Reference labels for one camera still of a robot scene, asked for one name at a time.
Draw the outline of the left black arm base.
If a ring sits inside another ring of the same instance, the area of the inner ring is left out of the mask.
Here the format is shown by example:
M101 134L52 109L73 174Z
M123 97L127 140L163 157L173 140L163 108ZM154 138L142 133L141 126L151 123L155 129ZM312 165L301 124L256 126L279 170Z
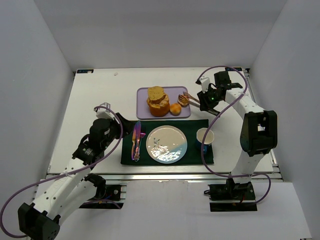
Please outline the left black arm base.
M90 198L83 203L80 209L111 210L121 209L126 198L126 186L120 184L107 184L101 198Z

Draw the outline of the bread slice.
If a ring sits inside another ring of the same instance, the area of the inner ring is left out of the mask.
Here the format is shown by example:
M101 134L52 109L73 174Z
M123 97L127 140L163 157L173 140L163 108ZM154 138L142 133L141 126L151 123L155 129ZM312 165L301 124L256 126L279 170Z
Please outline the bread slice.
M166 96L164 89L160 86L149 87L147 89L147 94L151 102L161 102Z

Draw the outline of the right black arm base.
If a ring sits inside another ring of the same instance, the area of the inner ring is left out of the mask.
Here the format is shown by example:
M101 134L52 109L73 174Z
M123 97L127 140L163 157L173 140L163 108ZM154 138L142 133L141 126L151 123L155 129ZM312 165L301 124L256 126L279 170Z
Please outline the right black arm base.
M256 195L251 182L231 185L210 184L203 194L209 197L210 212L256 212Z

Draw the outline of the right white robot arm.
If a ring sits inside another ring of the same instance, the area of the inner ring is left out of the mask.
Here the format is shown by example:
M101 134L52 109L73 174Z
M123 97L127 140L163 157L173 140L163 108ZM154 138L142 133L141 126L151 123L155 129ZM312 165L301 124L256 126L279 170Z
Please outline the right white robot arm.
M254 171L263 158L278 143L278 116L273 110L258 106L247 95L248 84L232 82L228 71L214 74L214 82L200 75L196 82L201 86L197 93L199 109L215 116L214 121L225 112L215 107L222 101L233 108L243 120L240 131L240 157L234 169L226 176L225 190L229 194L245 191L249 188Z

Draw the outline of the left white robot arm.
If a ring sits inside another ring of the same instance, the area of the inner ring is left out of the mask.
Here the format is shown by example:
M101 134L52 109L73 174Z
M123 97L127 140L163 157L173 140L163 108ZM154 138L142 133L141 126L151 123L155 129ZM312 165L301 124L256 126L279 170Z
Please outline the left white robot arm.
M107 198L105 179L91 171L113 140L129 135L133 128L134 123L120 113L96 119L80 140L65 172L32 203L19 207L19 229L33 240L53 240L76 209L88 200Z

